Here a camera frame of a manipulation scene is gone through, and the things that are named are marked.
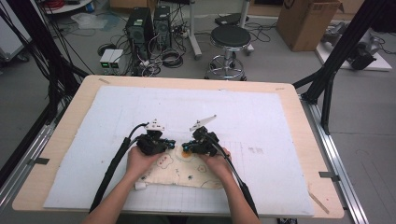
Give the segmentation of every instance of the wooden table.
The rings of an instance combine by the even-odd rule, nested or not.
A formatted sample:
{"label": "wooden table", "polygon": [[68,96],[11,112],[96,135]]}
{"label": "wooden table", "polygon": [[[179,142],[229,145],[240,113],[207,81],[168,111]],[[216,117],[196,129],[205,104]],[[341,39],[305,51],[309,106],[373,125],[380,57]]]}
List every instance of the wooden table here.
{"label": "wooden table", "polygon": [[310,128],[298,95],[290,84],[264,82],[237,82],[157,77],[89,76],[81,84],[76,96],[64,113],[41,158],[47,165],[36,164],[27,177],[12,206],[18,211],[51,211],[43,208],[57,170],[78,131],[100,87],[131,86],[190,90],[218,90],[271,92],[279,95],[290,134],[302,166],[309,195],[314,205],[314,217],[341,218],[344,209],[330,178],[318,172],[327,172],[315,136]]}

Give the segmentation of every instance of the right hand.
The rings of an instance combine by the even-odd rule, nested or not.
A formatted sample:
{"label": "right hand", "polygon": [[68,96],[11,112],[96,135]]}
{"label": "right hand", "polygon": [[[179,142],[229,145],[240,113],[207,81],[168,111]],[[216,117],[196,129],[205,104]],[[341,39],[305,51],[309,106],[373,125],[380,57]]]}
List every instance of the right hand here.
{"label": "right hand", "polygon": [[[229,158],[231,159],[231,153],[225,147],[223,148],[226,155],[230,155]],[[201,160],[203,160],[209,169],[215,174],[221,181],[225,180],[226,177],[232,177],[233,172],[231,171],[230,165],[224,159],[224,157],[220,154],[217,154],[213,157],[207,155],[198,155]]]}

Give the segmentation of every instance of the caster wheel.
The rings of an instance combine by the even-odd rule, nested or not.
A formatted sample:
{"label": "caster wheel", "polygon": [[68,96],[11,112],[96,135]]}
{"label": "caster wheel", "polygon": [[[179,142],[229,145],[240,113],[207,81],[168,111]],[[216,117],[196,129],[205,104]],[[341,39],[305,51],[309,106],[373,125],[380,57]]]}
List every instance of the caster wheel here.
{"label": "caster wheel", "polygon": [[215,64],[213,64],[213,63],[210,63],[210,64],[209,64],[209,68],[210,68],[211,70],[213,70],[213,69],[215,69],[215,68],[216,68],[216,65],[215,65]]}

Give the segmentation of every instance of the white device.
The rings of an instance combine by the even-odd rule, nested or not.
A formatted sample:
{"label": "white device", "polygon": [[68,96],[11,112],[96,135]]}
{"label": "white device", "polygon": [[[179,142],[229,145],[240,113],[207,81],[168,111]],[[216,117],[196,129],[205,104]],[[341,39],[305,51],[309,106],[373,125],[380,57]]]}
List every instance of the white device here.
{"label": "white device", "polygon": [[123,75],[125,71],[126,59],[123,54],[123,49],[114,49],[110,59],[111,74]]}
{"label": "white device", "polygon": [[209,117],[207,119],[197,120],[197,122],[192,126],[192,128],[190,128],[190,132],[204,127],[208,122],[212,121],[215,118],[216,118],[216,115]]}
{"label": "white device", "polygon": [[102,58],[100,59],[100,64],[103,68],[104,75],[112,74],[110,68],[110,60],[111,60],[111,56],[113,55],[113,52],[114,49],[106,49],[105,52],[103,53]]}
{"label": "white device", "polygon": [[145,129],[148,131],[164,131],[165,127],[163,127],[156,119],[150,122],[145,126]]}

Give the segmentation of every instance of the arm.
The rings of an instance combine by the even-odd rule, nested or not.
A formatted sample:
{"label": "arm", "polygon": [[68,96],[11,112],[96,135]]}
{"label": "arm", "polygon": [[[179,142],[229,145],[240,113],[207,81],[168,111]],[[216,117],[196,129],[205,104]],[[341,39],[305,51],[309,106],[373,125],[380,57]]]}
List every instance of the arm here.
{"label": "arm", "polygon": [[134,182],[143,175],[162,154],[144,155],[139,147],[132,147],[128,153],[127,169],[122,180],[107,197],[82,221],[83,224],[116,223]]}
{"label": "arm", "polygon": [[[230,155],[230,152],[224,148],[224,151]],[[209,157],[199,155],[207,164],[209,169],[219,178],[227,194],[228,205],[230,207],[231,219],[233,224],[239,223],[261,223],[260,220],[251,210],[241,189],[233,179],[233,173],[227,161],[221,155]]]}

